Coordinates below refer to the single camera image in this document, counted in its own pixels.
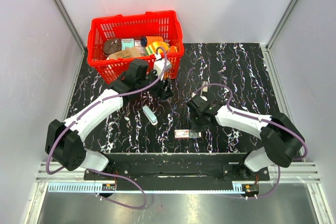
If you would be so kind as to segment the small light blue stapler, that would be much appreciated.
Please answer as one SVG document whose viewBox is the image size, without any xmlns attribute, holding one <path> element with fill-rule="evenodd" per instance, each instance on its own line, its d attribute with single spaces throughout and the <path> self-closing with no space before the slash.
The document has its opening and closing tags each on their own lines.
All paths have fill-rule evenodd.
<svg viewBox="0 0 336 224">
<path fill-rule="evenodd" d="M 142 107 L 142 111 L 152 125 L 157 125 L 158 119 L 156 115 L 153 113 L 153 111 L 147 105 Z"/>
</svg>

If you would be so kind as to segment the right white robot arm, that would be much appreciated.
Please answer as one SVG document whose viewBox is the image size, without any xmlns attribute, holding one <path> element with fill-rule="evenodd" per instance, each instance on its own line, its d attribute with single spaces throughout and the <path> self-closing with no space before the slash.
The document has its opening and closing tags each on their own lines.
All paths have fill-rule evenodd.
<svg viewBox="0 0 336 224">
<path fill-rule="evenodd" d="M 200 95 L 193 96 L 187 106 L 193 128 L 197 131 L 218 125 L 243 131 L 261 140 L 262 147 L 250 152 L 238 168 L 239 175 L 245 180 L 252 179 L 267 166 L 289 167 L 304 147 L 303 136 L 283 113 L 253 114 L 219 102 L 210 103 Z"/>
</svg>

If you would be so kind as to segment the red plastic shopping basket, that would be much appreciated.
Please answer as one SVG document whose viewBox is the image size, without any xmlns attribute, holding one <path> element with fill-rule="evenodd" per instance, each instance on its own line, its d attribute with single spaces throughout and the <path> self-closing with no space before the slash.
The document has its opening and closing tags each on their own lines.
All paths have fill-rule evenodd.
<svg viewBox="0 0 336 224">
<path fill-rule="evenodd" d="M 180 59 L 184 55 L 183 32 L 177 14 L 173 10 L 146 12 L 132 16 L 99 17 L 91 21 L 87 41 L 87 62 L 95 68 L 104 81 L 110 84 L 123 71 L 127 70 L 130 59 L 107 60 L 103 53 L 103 44 L 109 39 L 140 39 L 143 36 L 161 36 L 175 46 L 177 52 L 168 53 L 172 68 L 165 78 L 175 79 L 178 75 Z"/>
</svg>

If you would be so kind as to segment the orange snack packet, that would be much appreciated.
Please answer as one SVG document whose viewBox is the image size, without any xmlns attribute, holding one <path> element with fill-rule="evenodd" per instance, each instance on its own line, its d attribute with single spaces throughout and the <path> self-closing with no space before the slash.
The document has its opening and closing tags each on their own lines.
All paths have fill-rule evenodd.
<svg viewBox="0 0 336 224">
<path fill-rule="evenodd" d="M 169 52 L 170 53 L 176 53 L 176 52 L 178 52 L 178 48 L 176 46 L 171 46 L 170 49 L 169 49 Z"/>
</svg>

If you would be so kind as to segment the brown cardboard box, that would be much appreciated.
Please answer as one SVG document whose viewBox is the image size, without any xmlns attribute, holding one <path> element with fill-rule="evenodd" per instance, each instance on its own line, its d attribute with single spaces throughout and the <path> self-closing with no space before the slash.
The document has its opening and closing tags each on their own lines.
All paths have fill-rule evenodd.
<svg viewBox="0 0 336 224">
<path fill-rule="evenodd" d="M 140 52 L 136 47 L 127 48 L 122 51 L 115 52 L 110 54 L 107 57 L 107 60 L 119 60 L 119 59 L 131 59 L 131 58 L 140 58 L 142 57 Z"/>
</svg>

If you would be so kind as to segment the yellow green striped box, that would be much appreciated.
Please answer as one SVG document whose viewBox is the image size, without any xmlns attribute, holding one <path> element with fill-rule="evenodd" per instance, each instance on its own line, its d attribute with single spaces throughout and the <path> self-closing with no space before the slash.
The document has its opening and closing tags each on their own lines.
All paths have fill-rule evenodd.
<svg viewBox="0 0 336 224">
<path fill-rule="evenodd" d="M 170 48 L 170 45 L 164 41 L 152 42 L 145 47 L 146 55 L 150 56 L 150 55 L 155 54 L 158 47 L 164 48 L 165 52 L 167 52 Z"/>
</svg>

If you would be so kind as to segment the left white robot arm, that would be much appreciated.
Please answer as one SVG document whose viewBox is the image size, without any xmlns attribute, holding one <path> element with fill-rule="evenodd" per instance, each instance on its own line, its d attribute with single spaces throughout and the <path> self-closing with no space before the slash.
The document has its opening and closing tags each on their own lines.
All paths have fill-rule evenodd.
<svg viewBox="0 0 336 224">
<path fill-rule="evenodd" d="M 168 80 L 164 74 L 172 65 L 167 59 L 158 59 L 153 69 L 142 59 L 134 59 L 128 69 L 112 81 L 97 99 L 77 114 L 64 121 L 53 120 L 48 126 L 45 152 L 48 161 L 56 160 L 61 168 L 73 171 L 79 167 L 94 169 L 101 179 L 112 177 L 110 160 L 98 151 L 85 148 L 85 140 L 110 114 L 119 111 L 143 91 L 151 91 L 160 99 L 170 97 Z"/>
</svg>

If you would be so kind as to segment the orange cylindrical can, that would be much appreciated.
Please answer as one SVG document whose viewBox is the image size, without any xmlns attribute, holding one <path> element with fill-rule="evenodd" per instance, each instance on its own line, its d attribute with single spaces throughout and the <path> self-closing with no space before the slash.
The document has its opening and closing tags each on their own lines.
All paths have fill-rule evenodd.
<svg viewBox="0 0 336 224">
<path fill-rule="evenodd" d="M 147 47 L 149 44 L 153 42 L 163 42 L 164 38 L 161 36 L 143 36 L 140 39 L 140 43 L 142 47 Z"/>
</svg>

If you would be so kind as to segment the brown round cookie pack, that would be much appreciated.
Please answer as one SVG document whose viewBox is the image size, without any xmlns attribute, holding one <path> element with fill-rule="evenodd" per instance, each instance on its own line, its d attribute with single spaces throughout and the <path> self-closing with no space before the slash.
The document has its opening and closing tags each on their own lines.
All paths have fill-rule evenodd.
<svg viewBox="0 0 336 224">
<path fill-rule="evenodd" d="M 107 56 L 121 50 L 122 50 L 122 43 L 119 38 L 108 39 L 103 44 L 103 53 Z"/>
</svg>

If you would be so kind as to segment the teal white small box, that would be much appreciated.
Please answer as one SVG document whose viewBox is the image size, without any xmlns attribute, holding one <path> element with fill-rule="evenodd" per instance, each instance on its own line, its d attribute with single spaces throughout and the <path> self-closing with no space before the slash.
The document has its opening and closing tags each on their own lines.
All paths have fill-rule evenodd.
<svg viewBox="0 0 336 224">
<path fill-rule="evenodd" d="M 135 46 L 135 42 L 133 38 L 124 38 L 121 39 L 121 47 L 122 50 L 126 50 L 128 48 L 132 48 Z"/>
</svg>

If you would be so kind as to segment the red white staples box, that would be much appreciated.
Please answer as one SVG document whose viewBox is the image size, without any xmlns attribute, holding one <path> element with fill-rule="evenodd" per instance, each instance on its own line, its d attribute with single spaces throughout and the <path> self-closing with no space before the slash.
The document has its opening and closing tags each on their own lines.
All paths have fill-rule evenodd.
<svg viewBox="0 0 336 224">
<path fill-rule="evenodd" d="M 193 130 L 175 130 L 174 137 L 176 139 L 200 138 L 202 137 L 202 133 Z"/>
</svg>

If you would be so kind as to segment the white black stapler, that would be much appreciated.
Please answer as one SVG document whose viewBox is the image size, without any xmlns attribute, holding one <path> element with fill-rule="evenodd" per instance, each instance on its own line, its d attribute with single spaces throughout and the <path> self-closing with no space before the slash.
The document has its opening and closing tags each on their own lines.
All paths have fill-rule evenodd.
<svg viewBox="0 0 336 224">
<path fill-rule="evenodd" d="M 207 97 L 207 94 L 208 94 L 208 87 L 207 87 L 207 85 L 208 85 L 207 81 L 204 81 L 202 83 L 202 88 L 200 90 L 200 95 L 201 96 Z"/>
</svg>

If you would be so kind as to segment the aluminium frame rail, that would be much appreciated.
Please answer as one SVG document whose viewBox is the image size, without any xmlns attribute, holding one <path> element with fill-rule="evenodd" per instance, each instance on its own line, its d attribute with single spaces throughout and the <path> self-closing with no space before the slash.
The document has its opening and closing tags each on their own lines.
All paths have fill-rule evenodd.
<svg viewBox="0 0 336 224">
<path fill-rule="evenodd" d="M 103 176 L 83 168 L 72 172 L 62 170 L 48 175 L 42 163 L 37 182 L 48 185 L 50 192 L 64 193 L 128 193 L 139 194 L 244 194 L 252 185 L 318 184 L 320 178 L 312 163 L 294 163 L 288 168 L 264 168 L 248 179 L 235 176 L 231 167 L 221 166 L 209 174 L 135 174 L 129 180 Z"/>
</svg>

